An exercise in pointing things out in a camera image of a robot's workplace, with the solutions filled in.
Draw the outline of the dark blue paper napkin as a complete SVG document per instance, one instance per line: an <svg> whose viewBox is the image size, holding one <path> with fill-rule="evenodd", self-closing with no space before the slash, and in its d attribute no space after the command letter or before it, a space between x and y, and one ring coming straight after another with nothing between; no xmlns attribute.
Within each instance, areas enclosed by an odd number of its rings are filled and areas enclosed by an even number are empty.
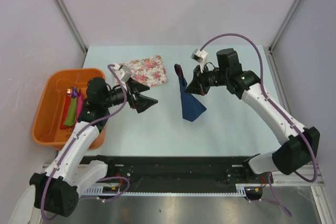
<svg viewBox="0 0 336 224"><path fill-rule="evenodd" d="M189 122L194 122L196 119L199 118L201 114L203 114L207 110L207 108L201 102L199 102L199 100L195 98L192 94L185 92L187 82L184 77L179 77L179 85L182 106L182 118Z"/></svg>

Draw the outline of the purple metal spoon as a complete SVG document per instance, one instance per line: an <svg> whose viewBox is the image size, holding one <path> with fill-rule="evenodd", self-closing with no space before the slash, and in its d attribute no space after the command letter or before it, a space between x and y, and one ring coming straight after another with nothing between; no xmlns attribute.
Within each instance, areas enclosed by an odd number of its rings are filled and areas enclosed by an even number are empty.
<svg viewBox="0 0 336 224"><path fill-rule="evenodd" d="M184 75L183 75L183 70L182 70L181 65L179 65L179 64L176 63L174 65L174 70L175 70L175 73L176 73L178 79L179 80L183 80L184 79Z"/></svg>

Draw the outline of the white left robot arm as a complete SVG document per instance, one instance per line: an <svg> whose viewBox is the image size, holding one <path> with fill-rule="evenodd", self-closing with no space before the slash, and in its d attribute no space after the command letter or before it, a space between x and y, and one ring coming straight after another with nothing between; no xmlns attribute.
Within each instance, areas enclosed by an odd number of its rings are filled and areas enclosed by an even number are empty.
<svg viewBox="0 0 336 224"><path fill-rule="evenodd" d="M43 173L34 173L29 184L35 187L34 206L44 216L46 212L70 216L83 193L99 180L110 182L116 169L103 161L92 161L82 171L77 167L93 141L100 135L108 119L109 108L125 104L138 113L158 103L142 95L149 87L129 78L126 83L110 87L104 78L95 77L88 81L86 99L69 140L58 156Z"/></svg>

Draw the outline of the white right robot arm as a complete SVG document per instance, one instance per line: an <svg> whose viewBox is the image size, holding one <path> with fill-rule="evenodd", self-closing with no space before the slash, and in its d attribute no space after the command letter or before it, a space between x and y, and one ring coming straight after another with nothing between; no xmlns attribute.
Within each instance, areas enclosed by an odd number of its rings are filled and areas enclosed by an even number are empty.
<svg viewBox="0 0 336 224"><path fill-rule="evenodd" d="M274 152L249 158L242 169L243 179L254 183L262 173L273 171L290 175L316 157L320 132L315 127L305 127L274 102L268 92L262 90L260 78L253 71L242 69L234 49L222 49L216 56L218 67L209 70L207 52L198 49L193 52L191 58L199 64L185 91L206 95L210 87L225 86L263 119L280 144Z"/></svg>

